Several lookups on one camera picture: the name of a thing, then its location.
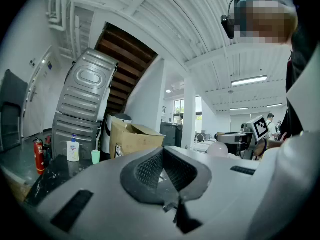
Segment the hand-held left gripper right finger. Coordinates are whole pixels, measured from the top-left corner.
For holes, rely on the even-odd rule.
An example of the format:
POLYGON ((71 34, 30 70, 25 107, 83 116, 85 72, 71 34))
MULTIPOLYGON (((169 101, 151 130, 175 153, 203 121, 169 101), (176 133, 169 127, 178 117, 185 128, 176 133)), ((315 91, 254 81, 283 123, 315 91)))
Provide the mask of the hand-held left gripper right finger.
POLYGON ((165 229, 163 240, 248 240, 248 230, 254 213, 245 196, 252 176, 234 171, 238 166, 256 170, 257 161, 222 158, 208 154, 167 146, 166 152, 181 155, 189 163, 199 162, 211 172, 211 181, 199 199, 186 202, 191 218, 202 226, 183 234, 177 228, 165 229))

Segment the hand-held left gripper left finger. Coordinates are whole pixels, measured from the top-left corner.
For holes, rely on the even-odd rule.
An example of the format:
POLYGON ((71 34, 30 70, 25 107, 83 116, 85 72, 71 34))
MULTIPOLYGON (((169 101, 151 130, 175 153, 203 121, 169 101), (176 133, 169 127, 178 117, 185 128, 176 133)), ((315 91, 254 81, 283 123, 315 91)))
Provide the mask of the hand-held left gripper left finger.
POLYGON ((121 185, 122 169, 151 150, 92 165, 51 192, 37 207, 50 222, 80 190, 93 195, 69 235, 83 240, 171 240, 180 236, 174 213, 137 202, 121 185))

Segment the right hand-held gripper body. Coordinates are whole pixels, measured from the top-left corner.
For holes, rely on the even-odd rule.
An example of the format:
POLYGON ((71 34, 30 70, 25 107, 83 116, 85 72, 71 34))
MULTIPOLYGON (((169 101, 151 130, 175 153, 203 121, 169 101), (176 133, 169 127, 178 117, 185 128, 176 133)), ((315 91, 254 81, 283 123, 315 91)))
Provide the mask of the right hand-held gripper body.
POLYGON ((258 142, 269 133, 267 121, 263 115, 257 116, 251 121, 242 124, 240 132, 245 134, 241 143, 246 143, 246 148, 240 152, 240 157, 243 160, 251 160, 258 142))

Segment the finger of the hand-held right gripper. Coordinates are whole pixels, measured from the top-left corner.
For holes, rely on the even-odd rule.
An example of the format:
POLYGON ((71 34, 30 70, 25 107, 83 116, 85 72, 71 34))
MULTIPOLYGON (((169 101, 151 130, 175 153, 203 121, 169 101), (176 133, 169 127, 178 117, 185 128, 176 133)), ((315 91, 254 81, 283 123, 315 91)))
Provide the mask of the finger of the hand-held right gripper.
POLYGON ((227 149, 228 149, 228 152, 230 154, 233 154, 237 157, 245 157, 246 156, 246 152, 247 152, 247 149, 248 149, 248 144, 247 143, 238 143, 238 144, 229 144, 229 143, 226 143, 225 144, 227 149))
POLYGON ((243 132, 226 132, 216 135, 217 141, 246 141, 247 134, 243 132))

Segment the person's right forearm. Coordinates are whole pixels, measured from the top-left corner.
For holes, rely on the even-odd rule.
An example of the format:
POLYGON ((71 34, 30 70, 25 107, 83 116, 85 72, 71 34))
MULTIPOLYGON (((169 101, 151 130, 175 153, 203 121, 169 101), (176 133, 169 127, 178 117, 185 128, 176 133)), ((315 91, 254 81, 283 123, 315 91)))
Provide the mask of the person's right forearm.
MULTIPOLYGON (((270 149, 273 149, 273 148, 279 148, 283 143, 284 143, 283 140, 275 141, 275 140, 269 140, 268 139, 268 149, 266 151, 268 151, 270 149)), ((257 157, 258 160, 261 160, 263 158, 263 156, 264 156, 264 155, 261 156, 261 153, 263 151, 264 145, 265 145, 265 142, 264 142, 264 140, 262 138, 262 139, 260 139, 258 141, 258 143, 257 143, 257 145, 256 145, 256 147, 255 147, 255 149, 253 151, 253 156, 257 157)))

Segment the white soap bottle blue pump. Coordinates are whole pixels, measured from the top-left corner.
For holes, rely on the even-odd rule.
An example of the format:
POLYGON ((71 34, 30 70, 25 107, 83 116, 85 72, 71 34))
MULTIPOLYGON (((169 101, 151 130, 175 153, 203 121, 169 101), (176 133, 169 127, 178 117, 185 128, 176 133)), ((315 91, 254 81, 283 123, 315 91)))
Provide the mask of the white soap bottle blue pump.
POLYGON ((76 140, 76 135, 71 135, 71 140, 67 142, 67 160, 69 162, 79 162, 79 147, 80 144, 76 140))

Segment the black wristband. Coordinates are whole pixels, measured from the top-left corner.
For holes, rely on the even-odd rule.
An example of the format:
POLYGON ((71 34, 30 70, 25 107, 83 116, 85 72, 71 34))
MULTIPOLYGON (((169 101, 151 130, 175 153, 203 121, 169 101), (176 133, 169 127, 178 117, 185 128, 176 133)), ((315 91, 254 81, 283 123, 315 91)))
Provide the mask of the black wristband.
POLYGON ((264 155, 264 153, 267 151, 268 145, 269 145, 268 139, 264 138, 263 140, 264 140, 264 147, 263 147, 262 153, 260 154, 261 157, 262 157, 262 156, 264 155))

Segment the white square column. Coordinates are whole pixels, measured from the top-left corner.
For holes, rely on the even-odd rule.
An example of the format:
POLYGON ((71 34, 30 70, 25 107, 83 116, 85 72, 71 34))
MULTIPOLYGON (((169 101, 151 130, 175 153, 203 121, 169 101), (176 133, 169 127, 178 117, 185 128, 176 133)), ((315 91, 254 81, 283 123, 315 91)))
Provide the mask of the white square column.
POLYGON ((191 77, 184 79, 184 114, 181 148, 192 150, 195 144, 196 90, 191 77))

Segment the white bin with dark lid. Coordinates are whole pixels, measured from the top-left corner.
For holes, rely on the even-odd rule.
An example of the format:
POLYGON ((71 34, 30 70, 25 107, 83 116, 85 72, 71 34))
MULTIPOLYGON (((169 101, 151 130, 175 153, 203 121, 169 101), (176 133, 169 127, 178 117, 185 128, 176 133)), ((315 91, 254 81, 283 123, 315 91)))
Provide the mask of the white bin with dark lid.
POLYGON ((103 124, 101 145, 100 145, 100 152, 101 152, 103 161, 111 159, 110 137, 111 137, 111 128, 112 128, 113 119, 117 119, 125 123, 125 127, 127 126, 127 124, 130 124, 132 122, 132 118, 125 113, 111 113, 107 115, 103 124))

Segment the brown cardboard box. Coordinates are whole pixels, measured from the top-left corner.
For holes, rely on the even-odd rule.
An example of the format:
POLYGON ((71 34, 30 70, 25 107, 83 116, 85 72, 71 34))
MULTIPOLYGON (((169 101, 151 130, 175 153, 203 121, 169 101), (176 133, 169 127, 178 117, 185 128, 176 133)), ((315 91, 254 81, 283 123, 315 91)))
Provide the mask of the brown cardboard box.
POLYGON ((165 136, 146 126, 114 118, 110 130, 110 158, 126 156, 163 145, 165 136))

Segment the person's dark shirt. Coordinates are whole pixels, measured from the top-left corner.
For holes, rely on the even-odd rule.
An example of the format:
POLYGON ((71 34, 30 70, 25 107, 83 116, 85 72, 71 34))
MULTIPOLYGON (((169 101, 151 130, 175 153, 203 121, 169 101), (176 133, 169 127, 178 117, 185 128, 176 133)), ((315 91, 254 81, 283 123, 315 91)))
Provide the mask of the person's dark shirt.
MULTIPOLYGON (((317 41, 311 37, 306 25, 302 22, 291 36, 292 51, 287 63, 286 91, 289 91, 306 68, 311 59, 317 41)), ((283 131, 287 137, 297 136, 303 131, 301 120, 290 102, 287 103, 287 112, 284 118, 283 131)))

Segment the white ceiling air conditioner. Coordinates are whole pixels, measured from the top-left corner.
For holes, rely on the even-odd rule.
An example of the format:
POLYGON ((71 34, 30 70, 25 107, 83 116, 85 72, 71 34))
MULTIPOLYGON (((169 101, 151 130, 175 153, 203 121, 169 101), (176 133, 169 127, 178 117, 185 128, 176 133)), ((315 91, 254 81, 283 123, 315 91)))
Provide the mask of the white ceiling air conditioner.
POLYGON ((172 90, 174 92, 177 92, 177 91, 183 90, 185 88, 185 82, 179 81, 179 82, 173 83, 171 86, 172 86, 172 90))

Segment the red fire extinguisher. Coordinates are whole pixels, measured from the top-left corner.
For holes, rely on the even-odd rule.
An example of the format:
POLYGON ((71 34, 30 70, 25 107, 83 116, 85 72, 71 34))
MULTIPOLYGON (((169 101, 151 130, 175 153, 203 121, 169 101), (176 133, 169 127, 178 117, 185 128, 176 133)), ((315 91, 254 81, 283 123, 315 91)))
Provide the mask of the red fire extinguisher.
POLYGON ((33 151, 37 173, 39 175, 42 175, 45 171, 45 157, 43 141, 39 138, 35 138, 35 140, 33 141, 33 151))

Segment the white door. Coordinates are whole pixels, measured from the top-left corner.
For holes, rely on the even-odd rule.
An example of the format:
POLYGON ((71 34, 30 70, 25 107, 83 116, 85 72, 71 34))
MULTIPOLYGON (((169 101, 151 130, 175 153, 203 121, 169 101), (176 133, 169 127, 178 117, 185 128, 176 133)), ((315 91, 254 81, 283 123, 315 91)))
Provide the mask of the white door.
POLYGON ((40 60, 28 89, 23 117, 23 137, 25 139, 41 133, 45 121, 45 100, 48 94, 48 62, 52 52, 48 51, 40 60))

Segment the white ceiling pipes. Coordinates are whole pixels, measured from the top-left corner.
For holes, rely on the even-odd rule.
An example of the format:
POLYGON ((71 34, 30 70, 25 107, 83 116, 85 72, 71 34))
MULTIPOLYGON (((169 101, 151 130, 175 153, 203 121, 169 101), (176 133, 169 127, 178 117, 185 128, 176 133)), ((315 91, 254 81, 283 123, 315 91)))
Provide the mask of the white ceiling pipes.
POLYGON ((45 13, 49 28, 68 34, 71 57, 77 57, 75 46, 75 0, 48 0, 45 13))

